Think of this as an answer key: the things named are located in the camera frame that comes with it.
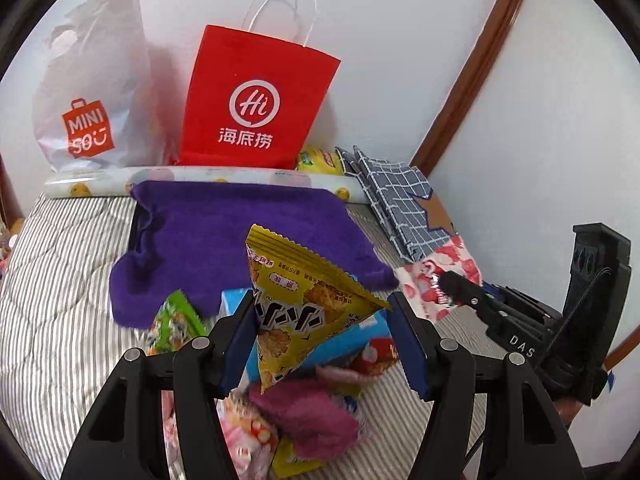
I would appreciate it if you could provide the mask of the striped bed quilt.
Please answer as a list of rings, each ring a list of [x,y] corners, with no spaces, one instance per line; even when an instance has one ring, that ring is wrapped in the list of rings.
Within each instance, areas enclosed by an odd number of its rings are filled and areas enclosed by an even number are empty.
[[[58,479],[76,434],[122,354],[144,336],[113,321],[108,279],[128,244],[131,198],[41,196],[26,219],[1,289],[1,413],[45,479]],[[469,308],[437,322],[440,336],[502,358]],[[292,479],[407,479],[431,403],[400,364],[363,391],[372,436]]]

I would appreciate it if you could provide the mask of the grey checked star cloth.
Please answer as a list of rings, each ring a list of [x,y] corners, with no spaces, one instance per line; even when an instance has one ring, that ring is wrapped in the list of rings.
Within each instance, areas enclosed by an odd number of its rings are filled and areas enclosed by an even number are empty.
[[[457,235],[434,188],[416,168],[367,156],[360,148],[338,148],[345,174],[360,183],[383,231],[398,254],[416,262]]]

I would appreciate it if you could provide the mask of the large magenta snack bag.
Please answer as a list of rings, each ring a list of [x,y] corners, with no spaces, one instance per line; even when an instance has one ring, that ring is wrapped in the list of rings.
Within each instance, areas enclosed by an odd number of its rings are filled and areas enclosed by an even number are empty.
[[[255,382],[248,400],[293,443],[303,460],[335,460],[372,437],[359,401],[360,385],[318,377],[285,379],[268,389]]]

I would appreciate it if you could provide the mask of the white Miniso plastic bag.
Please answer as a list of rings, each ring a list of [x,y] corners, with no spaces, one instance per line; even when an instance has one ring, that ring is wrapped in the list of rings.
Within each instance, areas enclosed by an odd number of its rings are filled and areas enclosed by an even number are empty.
[[[76,6],[52,30],[47,56],[32,124],[53,170],[166,162],[140,0]]]

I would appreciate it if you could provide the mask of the brown wooden door frame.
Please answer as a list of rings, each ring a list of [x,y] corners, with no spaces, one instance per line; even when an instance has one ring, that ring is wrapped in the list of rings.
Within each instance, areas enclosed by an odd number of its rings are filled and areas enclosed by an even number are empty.
[[[413,156],[411,163],[417,166],[425,177],[430,175],[445,154],[480,94],[518,17],[522,3],[523,0],[496,0],[492,6],[442,109]]]

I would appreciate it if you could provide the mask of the red snack packet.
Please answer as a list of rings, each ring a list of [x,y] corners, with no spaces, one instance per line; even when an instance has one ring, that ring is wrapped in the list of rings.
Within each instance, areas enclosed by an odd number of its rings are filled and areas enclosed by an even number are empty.
[[[364,377],[378,377],[399,361],[399,354],[390,337],[376,337],[369,340],[349,368]]]

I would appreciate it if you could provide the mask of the yellow triangular snack packet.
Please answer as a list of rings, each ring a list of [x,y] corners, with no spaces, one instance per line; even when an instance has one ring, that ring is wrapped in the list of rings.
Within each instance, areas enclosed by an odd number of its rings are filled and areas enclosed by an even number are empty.
[[[332,262],[258,224],[245,247],[262,390],[298,370],[319,344],[390,308]]]

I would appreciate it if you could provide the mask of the rolled fruit-print wrapping paper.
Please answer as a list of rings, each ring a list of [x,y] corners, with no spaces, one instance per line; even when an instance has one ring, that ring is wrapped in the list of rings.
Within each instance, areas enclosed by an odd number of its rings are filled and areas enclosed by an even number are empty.
[[[127,196],[145,181],[243,183],[318,188],[346,203],[367,205],[370,200],[355,177],[308,174],[296,170],[219,166],[154,166],[58,172],[44,184],[50,198]]]

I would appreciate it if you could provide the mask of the yellow chips bag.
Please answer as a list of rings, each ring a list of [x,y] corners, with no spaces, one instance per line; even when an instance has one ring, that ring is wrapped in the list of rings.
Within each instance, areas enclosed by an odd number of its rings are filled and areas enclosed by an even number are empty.
[[[308,174],[330,174],[342,176],[344,168],[341,159],[335,152],[328,152],[308,146],[296,157],[295,169]]]

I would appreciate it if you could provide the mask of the strawberry print snack packet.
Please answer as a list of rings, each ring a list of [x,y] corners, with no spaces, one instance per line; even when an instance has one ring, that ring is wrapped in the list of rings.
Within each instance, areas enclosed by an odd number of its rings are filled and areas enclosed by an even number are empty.
[[[483,285],[480,268],[459,235],[451,237],[425,259],[394,270],[399,289],[418,318],[437,323],[452,309],[461,306],[461,302],[453,300],[438,284],[439,279],[449,271],[475,285]]]

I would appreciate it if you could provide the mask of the pink cat snack packet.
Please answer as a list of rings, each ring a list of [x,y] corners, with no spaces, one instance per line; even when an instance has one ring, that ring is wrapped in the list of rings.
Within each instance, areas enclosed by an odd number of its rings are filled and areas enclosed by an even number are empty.
[[[217,414],[238,478],[268,479],[279,444],[278,430],[238,389],[217,403]]]

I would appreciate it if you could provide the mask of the purple towel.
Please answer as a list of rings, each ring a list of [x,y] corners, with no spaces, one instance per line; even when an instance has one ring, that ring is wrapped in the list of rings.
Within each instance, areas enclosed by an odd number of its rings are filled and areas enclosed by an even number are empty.
[[[252,284],[245,239],[254,224],[326,258],[371,292],[397,285],[345,203],[328,191],[144,181],[131,196],[136,208],[128,247],[110,276],[112,313],[120,326],[147,330],[176,290],[201,318],[216,316],[222,292]]]

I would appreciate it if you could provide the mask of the blue tissue pack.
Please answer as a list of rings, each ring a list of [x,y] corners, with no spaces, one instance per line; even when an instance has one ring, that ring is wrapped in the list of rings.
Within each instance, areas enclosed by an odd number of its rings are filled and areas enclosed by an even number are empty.
[[[239,307],[249,288],[227,289],[221,292],[218,318],[232,315]],[[362,350],[373,338],[389,337],[390,330],[384,311],[378,311],[357,326],[337,335],[322,344],[303,360],[299,371],[313,370],[317,365],[326,365],[350,358]]]

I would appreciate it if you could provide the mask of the green snack packet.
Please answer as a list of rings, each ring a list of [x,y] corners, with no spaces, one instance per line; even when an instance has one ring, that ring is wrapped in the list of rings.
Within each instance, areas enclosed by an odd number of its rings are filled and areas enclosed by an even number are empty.
[[[182,290],[172,292],[160,306],[145,338],[145,354],[157,356],[180,350],[196,337],[208,334]]]

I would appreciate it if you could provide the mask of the red Haidilao paper bag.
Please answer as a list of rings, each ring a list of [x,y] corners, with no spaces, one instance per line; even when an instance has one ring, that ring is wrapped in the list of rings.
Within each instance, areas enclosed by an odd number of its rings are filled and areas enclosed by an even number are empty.
[[[292,169],[341,61],[241,28],[204,28],[186,95],[178,164]]]

